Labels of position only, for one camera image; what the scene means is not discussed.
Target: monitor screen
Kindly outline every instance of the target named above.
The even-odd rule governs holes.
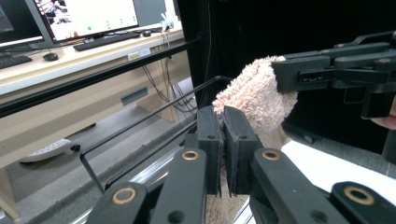
[[[31,0],[52,42],[96,37],[138,26],[133,0]]]
[[[24,0],[0,0],[0,49],[44,41]]]

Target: fluffy cloth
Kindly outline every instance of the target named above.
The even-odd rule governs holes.
[[[215,112],[220,114],[224,106],[242,110],[254,132],[265,147],[281,149],[289,138],[281,123],[297,103],[297,92],[277,92],[276,75],[271,62],[284,61],[283,57],[267,57],[247,65],[226,90],[213,102]],[[229,224],[248,196],[229,198],[225,169],[221,172],[223,198],[207,196],[206,223]]]

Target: gray floor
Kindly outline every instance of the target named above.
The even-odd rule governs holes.
[[[128,106],[120,113],[97,122],[94,128],[74,134],[69,139],[84,149],[148,113],[140,107]],[[90,163],[105,183],[116,172],[136,162],[140,156],[154,149],[192,119],[192,114],[178,114],[178,119],[174,123],[157,117],[149,119],[139,127],[99,147],[90,154]],[[295,141],[396,178],[396,166],[385,162],[380,155],[328,139],[311,144],[305,140],[306,137],[298,133],[287,134]],[[177,147],[180,141],[181,138],[144,162],[125,179],[137,174],[171,148]],[[70,223],[93,207],[101,196],[81,166],[78,152],[67,151],[57,157],[30,165],[15,162],[7,167],[7,171],[21,218],[14,222],[5,217],[0,220],[0,224]]]

